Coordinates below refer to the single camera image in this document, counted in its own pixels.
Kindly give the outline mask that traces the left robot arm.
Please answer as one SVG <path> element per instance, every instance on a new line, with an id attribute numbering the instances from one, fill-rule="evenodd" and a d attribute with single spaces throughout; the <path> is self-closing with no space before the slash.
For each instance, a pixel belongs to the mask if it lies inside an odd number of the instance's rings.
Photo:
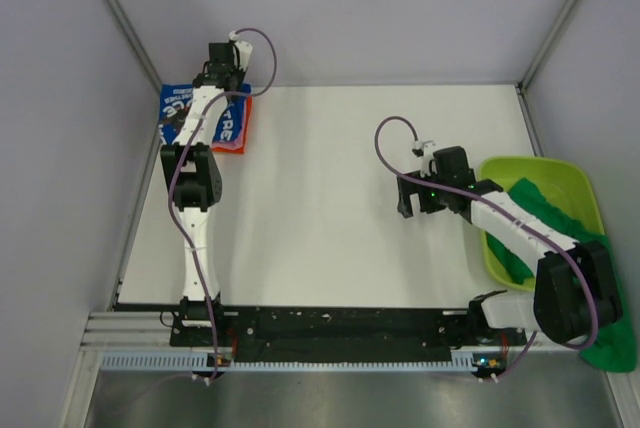
<path id="1" fill-rule="evenodd" d="M 209 45 L 209 59 L 193 81 L 191 106 L 175 140 L 161 148 L 169 192 L 169 214 L 184 238 L 184 289 L 180 318 L 205 344 L 226 335 L 225 318 L 208 310 L 220 286 L 208 269 L 208 238 L 213 207 L 221 199 L 222 179 L 211 144 L 218 120 L 238 93 L 252 47 L 230 40 Z"/>

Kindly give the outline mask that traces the blue t shirt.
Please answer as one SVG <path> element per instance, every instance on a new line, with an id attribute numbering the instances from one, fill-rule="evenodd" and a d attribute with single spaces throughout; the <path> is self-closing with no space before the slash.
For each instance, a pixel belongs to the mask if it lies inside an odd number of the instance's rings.
<path id="1" fill-rule="evenodd" d="M 241 92 L 251 94 L 251 86 L 244 83 Z M 191 85 L 167 85 L 162 87 L 159 105 L 158 130 L 162 144 L 171 145 L 175 141 L 186 142 L 191 136 L 191 132 L 199 121 L 203 120 L 200 134 L 194 142 L 204 141 L 204 135 L 211 135 L 211 143 L 216 131 L 217 123 L 223 114 L 221 108 L 225 98 L 221 98 L 211 107 L 205 117 L 204 108 L 207 103 L 220 93 L 220 90 L 213 88 L 196 88 Z M 227 101 L 227 106 L 231 102 L 240 100 L 242 97 L 233 97 Z"/>

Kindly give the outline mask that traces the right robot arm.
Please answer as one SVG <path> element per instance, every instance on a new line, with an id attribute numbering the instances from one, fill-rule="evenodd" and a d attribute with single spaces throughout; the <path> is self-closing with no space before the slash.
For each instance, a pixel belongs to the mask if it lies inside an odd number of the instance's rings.
<path id="1" fill-rule="evenodd" d="M 413 196 L 423 213 L 448 209 L 501 242 L 534 277 L 531 293 L 476 297 L 480 310 L 466 320 L 474 341 L 487 344 L 503 328 L 523 328 L 566 344 L 622 318 L 611 257 L 602 242 L 561 233 L 495 181 L 477 179 L 460 146 L 432 150 L 418 142 L 412 152 L 422 166 L 397 178 L 399 213 L 413 216 Z"/>

